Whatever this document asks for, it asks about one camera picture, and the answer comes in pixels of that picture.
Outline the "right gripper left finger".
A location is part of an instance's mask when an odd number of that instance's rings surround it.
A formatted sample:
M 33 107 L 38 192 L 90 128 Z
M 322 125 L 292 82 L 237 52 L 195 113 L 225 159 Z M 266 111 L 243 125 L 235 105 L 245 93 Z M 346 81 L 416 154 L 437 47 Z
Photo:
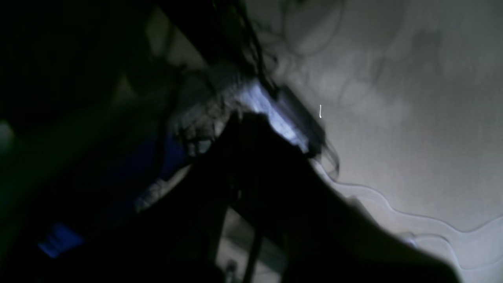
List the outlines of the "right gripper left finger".
M 221 283 L 215 264 L 228 206 L 237 200 L 234 113 L 169 193 L 130 221 L 52 260 L 44 283 Z

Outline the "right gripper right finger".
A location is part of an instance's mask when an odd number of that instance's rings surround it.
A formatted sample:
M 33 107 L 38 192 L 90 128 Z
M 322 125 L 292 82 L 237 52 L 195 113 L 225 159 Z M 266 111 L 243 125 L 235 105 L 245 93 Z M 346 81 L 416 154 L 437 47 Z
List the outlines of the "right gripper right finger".
M 257 181 L 250 206 L 287 256 L 284 283 L 458 283 L 445 262 L 405 244 L 340 197 L 263 115 L 244 115 Z

